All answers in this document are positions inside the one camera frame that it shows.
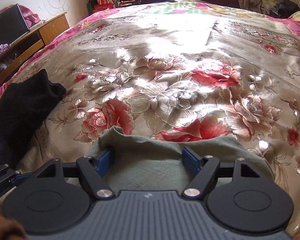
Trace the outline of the olive green pants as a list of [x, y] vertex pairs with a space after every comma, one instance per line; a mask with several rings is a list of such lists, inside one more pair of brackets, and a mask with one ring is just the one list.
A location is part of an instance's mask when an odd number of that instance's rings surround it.
[[191, 181], [181, 162], [181, 152], [189, 147], [200, 156], [213, 155], [222, 162], [233, 163], [242, 157], [263, 175], [274, 180], [269, 163], [247, 151], [234, 137], [216, 137], [193, 142], [166, 142], [138, 135], [125, 135], [119, 127], [103, 132], [90, 150], [96, 156], [109, 147], [115, 148], [115, 163], [105, 176], [106, 183], [120, 190], [182, 191]]

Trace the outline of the black cloth garment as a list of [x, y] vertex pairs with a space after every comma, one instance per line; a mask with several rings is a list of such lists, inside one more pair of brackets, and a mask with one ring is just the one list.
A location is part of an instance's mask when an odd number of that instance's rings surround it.
[[7, 87], [0, 99], [0, 165], [18, 165], [36, 130], [65, 93], [60, 83], [49, 80], [45, 69]]

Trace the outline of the floral satin bedspread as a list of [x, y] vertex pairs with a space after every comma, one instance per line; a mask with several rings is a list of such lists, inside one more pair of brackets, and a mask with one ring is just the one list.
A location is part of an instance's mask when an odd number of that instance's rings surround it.
[[[0, 198], [0, 239], [300, 239], [300, 36], [284, 24], [199, 2], [98, 12], [27, 60], [0, 99], [42, 69], [66, 93], [11, 168], [31, 176]], [[166, 142], [231, 136], [275, 178], [239, 157], [220, 161], [203, 199], [91, 199], [76, 160], [114, 126]]]

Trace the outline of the wooden side cabinet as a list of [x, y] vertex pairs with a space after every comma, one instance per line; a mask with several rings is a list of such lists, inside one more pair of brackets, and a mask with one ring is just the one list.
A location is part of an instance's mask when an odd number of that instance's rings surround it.
[[36, 52], [50, 44], [63, 31], [69, 29], [66, 13], [63, 12], [15, 40], [0, 54], [0, 86], [14, 75]]

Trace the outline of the black monitor screen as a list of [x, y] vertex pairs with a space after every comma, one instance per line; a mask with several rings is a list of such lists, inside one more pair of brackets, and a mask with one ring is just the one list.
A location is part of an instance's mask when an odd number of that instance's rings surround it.
[[19, 4], [15, 4], [0, 13], [0, 45], [10, 45], [29, 31]]

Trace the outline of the red gift bag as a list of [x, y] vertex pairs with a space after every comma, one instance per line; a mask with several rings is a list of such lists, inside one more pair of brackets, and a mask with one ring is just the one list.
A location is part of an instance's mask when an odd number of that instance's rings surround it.
[[113, 9], [114, 4], [108, 0], [97, 0], [97, 3], [93, 6], [93, 13]]

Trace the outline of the black clothes pile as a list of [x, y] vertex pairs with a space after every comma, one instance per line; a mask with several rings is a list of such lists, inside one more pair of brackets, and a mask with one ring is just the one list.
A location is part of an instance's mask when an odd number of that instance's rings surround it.
[[282, 0], [280, 3], [276, 3], [275, 6], [269, 10], [269, 16], [285, 19], [298, 11], [300, 11], [300, 7], [296, 3], [290, 0]]

